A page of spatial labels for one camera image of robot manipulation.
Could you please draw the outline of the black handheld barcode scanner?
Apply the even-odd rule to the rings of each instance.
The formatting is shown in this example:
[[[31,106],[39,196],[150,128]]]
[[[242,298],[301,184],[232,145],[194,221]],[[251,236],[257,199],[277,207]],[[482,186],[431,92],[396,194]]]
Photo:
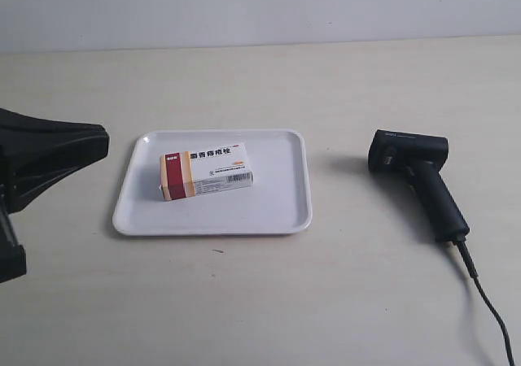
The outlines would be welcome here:
[[[470,227],[440,170],[449,155],[445,137],[378,129],[370,144],[368,169],[400,175],[412,187],[439,243],[463,243]]]

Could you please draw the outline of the white rectangular plastic tray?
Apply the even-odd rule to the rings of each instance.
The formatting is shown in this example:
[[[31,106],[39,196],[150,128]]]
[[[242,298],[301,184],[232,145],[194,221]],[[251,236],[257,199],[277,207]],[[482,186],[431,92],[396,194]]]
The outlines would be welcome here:
[[[253,185],[166,202],[160,191],[160,156],[243,143]],[[312,219],[303,137],[290,129],[159,130],[135,144],[112,217],[129,237],[282,235]]]

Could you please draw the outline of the white red medicine box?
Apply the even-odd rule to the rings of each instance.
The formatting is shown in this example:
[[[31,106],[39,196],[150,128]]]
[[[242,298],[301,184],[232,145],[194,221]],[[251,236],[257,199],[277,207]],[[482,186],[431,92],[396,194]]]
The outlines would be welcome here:
[[[253,182],[243,143],[160,157],[160,190],[165,201],[246,188]]]

